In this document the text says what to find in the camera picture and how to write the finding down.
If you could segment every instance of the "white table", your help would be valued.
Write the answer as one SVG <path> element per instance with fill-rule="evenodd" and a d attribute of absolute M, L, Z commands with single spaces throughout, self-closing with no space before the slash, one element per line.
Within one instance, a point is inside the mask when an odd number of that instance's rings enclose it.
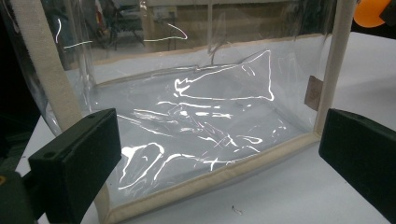
<path fill-rule="evenodd" d="M 395 40 L 351 34 L 333 107 L 396 130 Z M 53 137 L 40 119 L 17 171 L 25 175 L 30 170 L 27 158 Z M 83 223 L 97 222 L 92 205 Z M 132 222 L 388 223 L 318 155 L 318 144 L 237 184 L 124 223 Z"/>

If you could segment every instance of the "transparent plastic film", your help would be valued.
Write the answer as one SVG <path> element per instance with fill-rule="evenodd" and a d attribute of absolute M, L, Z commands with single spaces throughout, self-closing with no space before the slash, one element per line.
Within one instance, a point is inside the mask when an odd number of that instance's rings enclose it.
<path fill-rule="evenodd" d="M 111 208 L 313 132 L 304 98 L 310 77 L 323 80 L 334 0 L 42 5 L 81 113 L 117 109 Z M 34 69 L 24 75 L 59 133 Z"/>
<path fill-rule="evenodd" d="M 123 145 L 122 161 L 108 179 L 113 204 L 310 132 L 309 120 L 303 126 L 300 118 L 280 112 L 285 99 L 278 98 L 306 88 L 306 80 L 294 81 L 301 70 L 288 56 L 261 50 L 238 64 L 167 69 L 98 88 L 94 108 L 117 107 Z M 281 71 L 283 66 L 289 70 Z M 291 77 L 289 83 L 285 78 Z M 290 89 L 281 93 L 283 83 Z M 300 109 L 315 116 L 309 108 Z"/>

